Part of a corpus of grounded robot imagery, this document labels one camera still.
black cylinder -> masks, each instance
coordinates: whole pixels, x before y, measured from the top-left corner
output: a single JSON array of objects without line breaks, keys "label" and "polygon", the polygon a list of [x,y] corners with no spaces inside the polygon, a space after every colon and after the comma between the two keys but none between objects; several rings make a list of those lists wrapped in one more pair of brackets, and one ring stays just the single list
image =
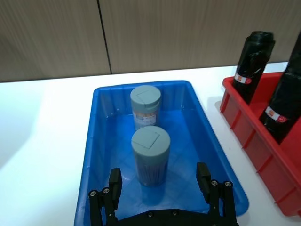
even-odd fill
[{"label": "black cylinder", "polygon": [[260,121],[280,144],[301,115],[301,33]]},{"label": "black cylinder", "polygon": [[270,32],[252,32],[246,38],[233,87],[247,104],[251,102],[274,45],[274,35]]}]

white tabletop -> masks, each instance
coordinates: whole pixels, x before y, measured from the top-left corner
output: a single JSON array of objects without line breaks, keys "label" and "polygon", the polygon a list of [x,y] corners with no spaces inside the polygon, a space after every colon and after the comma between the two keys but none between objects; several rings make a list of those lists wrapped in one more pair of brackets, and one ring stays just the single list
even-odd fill
[{"label": "white tabletop", "polygon": [[[269,64],[266,72],[285,69]],[[187,80],[250,202],[241,226],[299,226],[282,214],[220,114],[222,80],[236,67],[129,73],[0,84],[0,225],[71,226],[92,95],[97,87]]]}]

screw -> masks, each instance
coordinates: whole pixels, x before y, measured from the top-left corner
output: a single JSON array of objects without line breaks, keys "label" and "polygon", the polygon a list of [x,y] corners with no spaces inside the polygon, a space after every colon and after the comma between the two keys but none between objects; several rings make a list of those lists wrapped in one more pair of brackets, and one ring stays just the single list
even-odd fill
[{"label": "screw", "polygon": [[174,215],[174,216],[178,215],[178,211],[173,210],[173,215]]},{"label": "screw", "polygon": [[152,218],[152,217],[154,216],[154,214],[153,214],[153,212],[148,212],[147,216],[148,216],[149,218]]},{"label": "screw", "polygon": [[226,181],[226,182],[225,182],[225,185],[226,185],[227,187],[231,187],[231,183],[230,183],[229,181]]},{"label": "screw", "polygon": [[216,182],[215,180],[211,181],[211,184],[212,184],[213,186],[217,186],[217,185],[218,185],[217,182]]},{"label": "screw", "polygon": [[94,196],[94,195],[96,195],[96,191],[92,191],[92,192],[90,193],[90,196]]}]

